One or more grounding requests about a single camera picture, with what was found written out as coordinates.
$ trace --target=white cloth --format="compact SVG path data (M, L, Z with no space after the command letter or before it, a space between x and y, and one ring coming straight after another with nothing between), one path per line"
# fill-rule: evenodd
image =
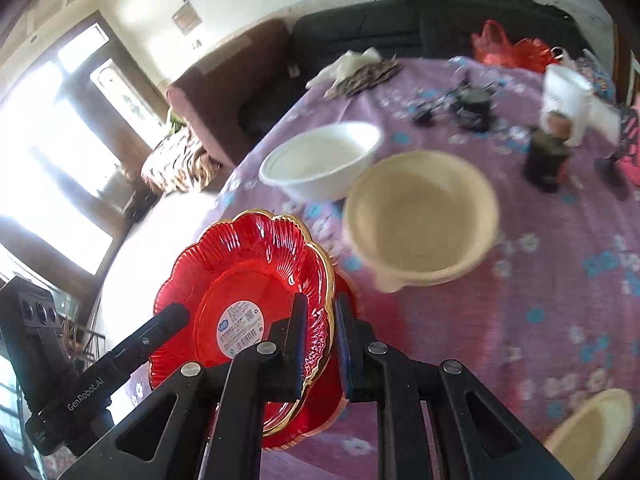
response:
M373 47L368 48L362 54L348 50L336 61L331 63L331 65L325 66L315 78L306 84L306 89L308 90L318 83L332 80L334 84L324 94L325 97L330 97L335 93L335 88L338 86L338 83L344 81L350 75L353 75L363 66L379 61L382 61L382 56L380 56L380 53Z

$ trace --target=brown cloth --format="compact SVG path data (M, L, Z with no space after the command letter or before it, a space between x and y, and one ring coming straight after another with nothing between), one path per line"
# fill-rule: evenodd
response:
M142 180L155 194L202 191L220 171L193 131L183 126L165 137L142 166Z
M373 88L380 83L388 81L402 70L402 64L395 59L382 60L356 70L353 75L340 81L332 92L330 98L338 95L352 97L367 88Z

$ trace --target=bowl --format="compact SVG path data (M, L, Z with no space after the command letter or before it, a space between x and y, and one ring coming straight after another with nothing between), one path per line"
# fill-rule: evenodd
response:
M258 176L298 202L340 200L372 165L382 139L373 124L328 124L278 146L264 159Z
M587 400L549 436L545 447L575 480L597 480L634 424L634 400L613 388Z
M344 206L344 236L382 292L437 285L477 266L494 244L498 199L450 153L390 156L365 171Z
M213 224L178 256L156 295L154 314L181 303L191 321L150 357L151 387L185 362L219 365L266 339L301 292L308 304L303 398L264 407L263 436L283 430L329 361L334 290L329 257L297 218L249 210Z

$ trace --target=purple tablecloth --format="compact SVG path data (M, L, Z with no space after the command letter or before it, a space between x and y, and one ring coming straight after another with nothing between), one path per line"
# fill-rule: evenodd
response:
M632 219L640 193L620 203L597 179L593 161L611 146L588 136L574 151L564 189L543 194L521 177L528 138L519 127L537 123L541 76L463 58L402 62L398 76L354 98L324 100L326 85L311 89L236 169L203 229L248 208L302 218L352 277L362 295L360 317L381 340L421 361L462 361L540 439L604 388L626 388L637 399L640 230ZM476 85L503 83L494 113L511 127L473 134L446 114L431 128L412 124L415 105L449 89L461 65ZM258 180L261 162L285 140L354 120L383 129L377 159L446 150L484 172L500 200L501 234L482 265L444 285L380 294L341 239L337 205L292 202ZM325 432L266 452L262 478L369 480L376 460L375 407L350 405Z

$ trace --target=red plate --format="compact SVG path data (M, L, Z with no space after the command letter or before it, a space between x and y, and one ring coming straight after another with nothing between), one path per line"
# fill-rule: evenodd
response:
M174 264L154 303L181 303L191 322L150 358L155 388L188 361L228 362L289 317L293 295L308 303L303 399L324 370L334 338L334 270L306 226L289 215L250 210L209 227ZM282 430L303 402L265 406L264 435Z
M335 293L344 292L351 301L353 315L358 309L359 294L351 280L340 272L335 271ZM295 446L305 437L313 436L326 430L340 416L347 401L344 399L340 386L340 370L335 349L332 348L329 362L318 380L311 385L306 394L302 409L289 424L276 434L264 436L262 447L265 449L287 449Z

